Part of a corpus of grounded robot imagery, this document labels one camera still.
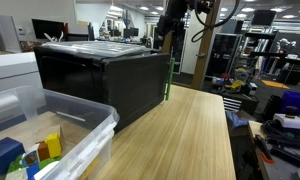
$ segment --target office chair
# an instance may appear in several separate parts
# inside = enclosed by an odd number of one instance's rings
[[[65,41],[88,41],[88,34],[67,34]]]

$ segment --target ceiling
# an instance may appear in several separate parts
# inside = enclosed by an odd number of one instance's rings
[[[109,0],[76,0],[79,3],[109,3]],[[123,9],[129,8],[134,9],[140,13],[145,14],[146,16],[155,16],[151,14],[150,12],[158,12],[160,14],[163,14],[163,11],[158,11],[154,8],[154,6],[162,6],[164,3],[164,0],[113,0],[113,3],[116,6],[119,6]],[[228,9],[226,12],[222,12],[225,14],[225,17],[227,17],[235,4],[235,0],[223,0],[222,7],[225,7]],[[149,10],[144,11],[139,9],[139,6],[146,6],[149,8]],[[289,8],[283,12],[277,13],[277,20],[285,20],[285,21],[300,21],[300,0],[255,0],[253,2],[247,2],[247,0],[240,0],[240,5],[238,7],[238,10],[236,11],[236,14],[246,14],[247,18],[251,17],[253,15],[253,12],[240,12],[242,8],[253,8],[256,10],[259,9],[266,9],[270,10],[275,7],[280,6],[288,6]],[[283,19],[282,17],[284,15],[295,15],[297,17],[293,19]]]

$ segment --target blue block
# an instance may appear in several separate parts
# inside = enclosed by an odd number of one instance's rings
[[[22,143],[8,137],[0,140],[0,175],[6,174],[10,163],[23,153]]]
[[[28,179],[33,179],[33,176],[35,174],[37,174],[39,171],[40,171],[40,169],[39,169],[39,165],[38,164],[34,164],[32,166],[29,166],[27,168]]]

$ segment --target floor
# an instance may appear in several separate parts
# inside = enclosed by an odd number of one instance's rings
[[[272,77],[262,77],[262,79],[274,81]],[[192,76],[188,74],[174,75],[173,80],[175,80],[178,83],[191,84]],[[258,90],[255,96],[259,99],[258,107],[253,116],[260,122],[264,121],[262,119],[261,114],[263,113],[263,110],[266,107],[271,95],[277,95],[281,97],[286,90],[300,92],[300,85],[296,85],[296,86],[286,85],[290,89],[284,89],[284,88],[267,86],[262,82],[261,79],[253,79],[252,81],[256,83],[256,85],[258,86]],[[210,86],[211,86],[211,80],[207,79],[203,84],[203,91],[209,92]],[[242,155],[246,151],[251,151],[251,147],[253,145],[251,143],[249,136],[231,137],[230,142],[231,142],[231,149],[232,149],[232,156],[233,156],[235,170],[236,172],[238,172],[241,165],[244,162],[244,158]],[[262,179],[262,177],[260,177],[260,174],[256,173],[256,171],[254,171],[252,167],[246,166],[245,169],[238,175],[237,179],[254,180],[254,179]]]

